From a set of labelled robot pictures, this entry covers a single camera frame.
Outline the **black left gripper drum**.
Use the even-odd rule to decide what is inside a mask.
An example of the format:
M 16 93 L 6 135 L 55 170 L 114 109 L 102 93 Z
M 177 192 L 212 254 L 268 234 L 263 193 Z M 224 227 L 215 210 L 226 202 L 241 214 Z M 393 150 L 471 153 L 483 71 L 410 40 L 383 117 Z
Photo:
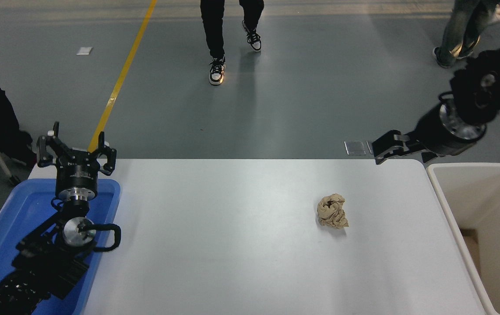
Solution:
M 86 151 L 62 154 L 56 158 L 56 193 L 72 188 L 84 188 L 92 193 L 98 192 L 97 157 Z

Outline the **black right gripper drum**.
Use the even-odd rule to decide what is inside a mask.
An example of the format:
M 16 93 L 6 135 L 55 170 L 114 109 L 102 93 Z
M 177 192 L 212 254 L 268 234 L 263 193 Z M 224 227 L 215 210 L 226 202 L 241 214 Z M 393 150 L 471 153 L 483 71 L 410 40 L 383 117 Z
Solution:
M 423 148 L 420 152 L 432 151 L 442 156 L 455 156 L 474 146 L 473 139 L 458 137 L 445 123 L 449 121 L 449 106 L 440 104 L 418 121 L 413 134 Z

